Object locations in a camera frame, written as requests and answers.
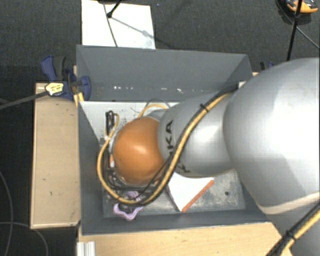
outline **white paper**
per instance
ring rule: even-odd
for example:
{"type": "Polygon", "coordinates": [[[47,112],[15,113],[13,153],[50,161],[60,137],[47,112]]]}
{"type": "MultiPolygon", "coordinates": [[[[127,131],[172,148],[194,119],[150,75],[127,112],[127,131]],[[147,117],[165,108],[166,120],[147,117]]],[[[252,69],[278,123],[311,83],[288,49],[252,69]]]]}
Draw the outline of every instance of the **white paper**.
{"type": "MultiPolygon", "coordinates": [[[[114,4],[106,4],[110,12],[114,4]]],[[[97,1],[82,0],[82,44],[114,47],[104,6],[97,1]]],[[[155,49],[151,9],[147,5],[121,3],[109,18],[118,47],[155,49]]]]}
{"type": "Polygon", "coordinates": [[[182,212],[184,207],[197,197],[213,180],[214,178],[212,177],[187,178],[174,172],[168,183],[168,192],[177,208],[182,212]]]}

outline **orange ball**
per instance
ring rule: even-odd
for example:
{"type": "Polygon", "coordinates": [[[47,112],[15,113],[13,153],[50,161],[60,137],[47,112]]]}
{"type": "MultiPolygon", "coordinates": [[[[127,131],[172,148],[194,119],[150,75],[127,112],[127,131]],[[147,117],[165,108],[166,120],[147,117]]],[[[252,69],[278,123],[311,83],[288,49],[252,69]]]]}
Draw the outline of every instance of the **orange ball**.
{"type": "Polygon", "coordinates": [[[144,116],[128,122],[117,133],[112,153],[115,169],[125,182],[147,184],[165,163],[157,142],[158,125],[157,120],[144,116]]]}

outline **dark floor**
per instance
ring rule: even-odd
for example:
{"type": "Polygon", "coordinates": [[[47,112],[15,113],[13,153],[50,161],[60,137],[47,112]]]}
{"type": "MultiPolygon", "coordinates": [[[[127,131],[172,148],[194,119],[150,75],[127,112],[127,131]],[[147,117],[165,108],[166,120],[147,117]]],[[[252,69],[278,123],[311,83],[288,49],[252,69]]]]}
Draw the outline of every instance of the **dark floor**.
{"type": "MultiPolygon", "coordinates": [[[[151,5],[158,49],[248,54],[253,71],[260,61],[286,60],[292,26],[274,0],[129,0],[151,5]]],[[[300,28],[319,45],[320,12],[304,17],[300,28]]],[[[81,43],[80,0],[0,1],[0,99],[12,101],[34,93],[45,80],[40,61],[49,54],[76,63],[81,43]]],[[[319,50],[297,32],[292,59],[319,57],[319,50]]],[[[29,223],[33,145],[33,104],[0,110],[0,171],[13,200],[14,221],[29,223]]],[[[0,181],[0,222],[10,221],[9,200],[0,181]]],[[[41,230],[50,256],[75,255],[76,229],[41,230]]],[[[0,225],[0,255],[9,225],[0,225]]],[[[8,256],[45,255],[41,239],[14,226],[8,256]]]]}

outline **yellow tag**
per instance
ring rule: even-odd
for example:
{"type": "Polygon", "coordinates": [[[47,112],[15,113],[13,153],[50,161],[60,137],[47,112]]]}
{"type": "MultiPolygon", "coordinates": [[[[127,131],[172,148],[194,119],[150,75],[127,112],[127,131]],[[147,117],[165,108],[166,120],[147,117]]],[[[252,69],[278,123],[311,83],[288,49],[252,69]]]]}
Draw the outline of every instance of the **yellow tag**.
{"type": "Polygon", "coordinates": [[[51,82],[45,87],[45,90],[50,96],[59,96],[64,93],[64,84],[61,82],[51,82]]]}

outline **wooden board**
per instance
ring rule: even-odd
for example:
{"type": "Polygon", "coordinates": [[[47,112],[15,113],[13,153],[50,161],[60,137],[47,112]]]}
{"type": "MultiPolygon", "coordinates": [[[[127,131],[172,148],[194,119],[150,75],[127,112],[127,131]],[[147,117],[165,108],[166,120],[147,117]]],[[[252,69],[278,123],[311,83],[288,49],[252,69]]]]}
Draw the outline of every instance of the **wooden board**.
{"type": "Polygon", "coordinates": [[[96,256],[264,256],[280,237],[266,222],[88,236],[79,232],[78,241],[95,241],[96,256]]]}
{"type": "MultiPolygon", "coordinates": [[[[46,84],[38,83],[36,93],[46,84]]],[[[35,101],[30,226],[75,226],[80,220],[76,106],[60,97],[35,101]]]]}

